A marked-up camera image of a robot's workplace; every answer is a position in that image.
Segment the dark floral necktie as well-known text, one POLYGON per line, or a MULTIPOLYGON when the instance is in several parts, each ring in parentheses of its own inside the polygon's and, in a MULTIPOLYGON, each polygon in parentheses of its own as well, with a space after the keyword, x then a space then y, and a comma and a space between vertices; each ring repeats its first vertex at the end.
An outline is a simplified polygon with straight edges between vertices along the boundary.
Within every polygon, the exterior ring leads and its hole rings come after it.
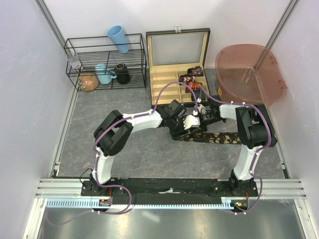
POLYGON ((182 141, 214 144, 242 144, 237 132, 192 133, 184 136, 182 141))

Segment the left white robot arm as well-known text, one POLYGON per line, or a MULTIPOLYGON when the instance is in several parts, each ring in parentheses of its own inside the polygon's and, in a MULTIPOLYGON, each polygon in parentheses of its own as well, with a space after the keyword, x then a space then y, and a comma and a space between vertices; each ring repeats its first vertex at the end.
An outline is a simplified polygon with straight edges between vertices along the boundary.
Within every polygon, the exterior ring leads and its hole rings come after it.
POLYGON ((96 152, 96 162, 90 175, 92 191, 99 196, 109 192, 111 168, 115 155, 125 146, 130 135, 148 128, 166 127, 173 140, 182 140, 190 134, 191 129, 199 127, 198 103, 194 111, 185 115, 186 107, 176 100, 165 106, 154 106, 143 113, 121 114, 113 110, 94 132, 93 150, 96 152))

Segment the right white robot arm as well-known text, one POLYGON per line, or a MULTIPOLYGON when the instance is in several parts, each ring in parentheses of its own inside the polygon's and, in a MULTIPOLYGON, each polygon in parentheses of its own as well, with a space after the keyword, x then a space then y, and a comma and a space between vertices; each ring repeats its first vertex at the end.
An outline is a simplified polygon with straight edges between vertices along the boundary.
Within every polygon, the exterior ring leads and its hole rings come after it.
POLYGON ((214 179, 212 188, 215 195, 257 196, 254 170, 261 152, 277 143, 275 131, 264 104, 247 105, 222 103, 219 96, 209 97, 209 109, 197 99, 197 112, 200 118, 200 133, 194 139, 199 142, 215 144, 239 144, 241 151, 236 166, 226 181, 214 179), (207 133, 207 126, 219 121, 235 120, 237 132, 207 133))

